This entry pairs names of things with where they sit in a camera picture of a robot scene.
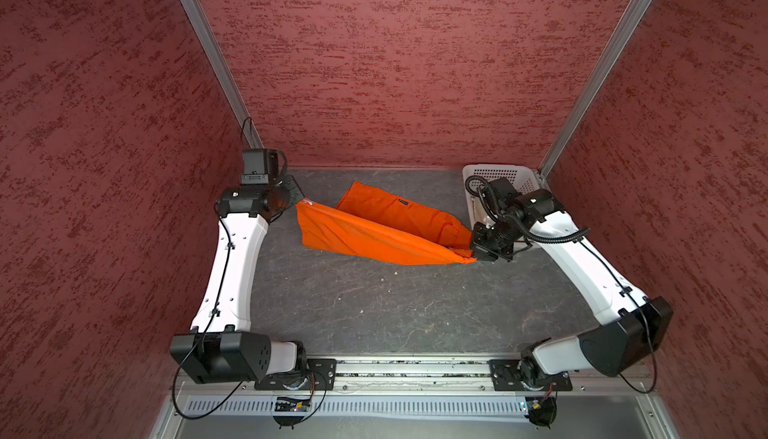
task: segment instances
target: metal bracket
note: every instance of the metal bracket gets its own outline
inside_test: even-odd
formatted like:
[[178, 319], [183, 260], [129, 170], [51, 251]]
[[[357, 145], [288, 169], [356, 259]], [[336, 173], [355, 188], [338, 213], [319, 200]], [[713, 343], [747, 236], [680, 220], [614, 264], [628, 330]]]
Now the metal bracket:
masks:
[[[493, 380], [493, 389], [496, 392], [509, 392], [509, 391], [532, 391], [526, 387], [522, 382], [514, 378], [512, 371], [518, 368], [518, 359], [506, 360], [506, 359], [491, 359], [488, 361], [488, 366], [491, 367], [491, 379]], [[571, 384], [571, 377], [568, 376], [568, 372], [553, 376], [552, 391], [567, 392], [574, 389]]]
[[[322, 391], [324, 388], [328, 391], [333, 390], [333, 382], [336, 379], [336, 359], [309, 359], [307, 361], [308, 373], [315, 373], [315, 391]], [[317, 375], [322, 375], [325, 378], [325, 382]], [[282, 392], [296, 392], [296, 391], [308, 391], [312, 384], [309, 381], [304, 381], [301, 386], [291, 387], [296, 382], [295, 373], [279, 373], [271, 374], [261, 382], [254, 384], [254, 389], [257, 391], [282, 391]]]

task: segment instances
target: orange cloth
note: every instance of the orange cloth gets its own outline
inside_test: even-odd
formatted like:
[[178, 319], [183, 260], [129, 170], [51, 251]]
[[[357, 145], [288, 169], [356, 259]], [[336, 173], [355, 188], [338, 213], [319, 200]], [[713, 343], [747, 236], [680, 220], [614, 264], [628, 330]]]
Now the orange cloth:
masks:
[[302, 243], [400, 265], [469, 264], [472, 232], [452, 215], [355, 182], [336, 208], [296, 205]]

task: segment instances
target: dark red side wall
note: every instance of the dark red side wall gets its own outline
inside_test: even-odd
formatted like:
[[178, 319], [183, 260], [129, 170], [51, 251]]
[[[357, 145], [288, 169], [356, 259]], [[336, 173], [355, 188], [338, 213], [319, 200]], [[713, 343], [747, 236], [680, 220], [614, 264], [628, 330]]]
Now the dark red side wall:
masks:
[[550, 178], [675, 317], [683, 437], [768, 437], [768, 0], [654, 0]]
[[200, 0], [293, 165], [538, 167], [629, 0]]
[[145, 437], [238, 130], [178, 0], [0, 0], [0, 436]]

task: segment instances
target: red wall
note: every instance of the red wall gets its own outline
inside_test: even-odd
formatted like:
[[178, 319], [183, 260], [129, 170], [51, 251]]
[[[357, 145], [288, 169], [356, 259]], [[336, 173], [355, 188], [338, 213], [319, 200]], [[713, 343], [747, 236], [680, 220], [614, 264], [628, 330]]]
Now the red wall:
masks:
[[0, 0], [0, 436], [145, 437], [238, 130], [178, 0]]
[[200, 0], [293, 165], [538, 167], [629, 0]]
[[768, 0], [654, 0], [550, 178], [675, 309], [684, 437], [768, 437]]

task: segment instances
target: folded orange garment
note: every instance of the folded orange garment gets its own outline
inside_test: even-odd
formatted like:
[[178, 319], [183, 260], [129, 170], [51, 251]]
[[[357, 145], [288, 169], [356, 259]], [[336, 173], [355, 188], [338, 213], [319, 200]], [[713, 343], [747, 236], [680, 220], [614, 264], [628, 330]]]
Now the folded orange garment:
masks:
[[454, 216], [355, 182], [336, 208], [296, 205], [302, 243], [312, 249], [400, 265], [469, 264], [472, 232]]

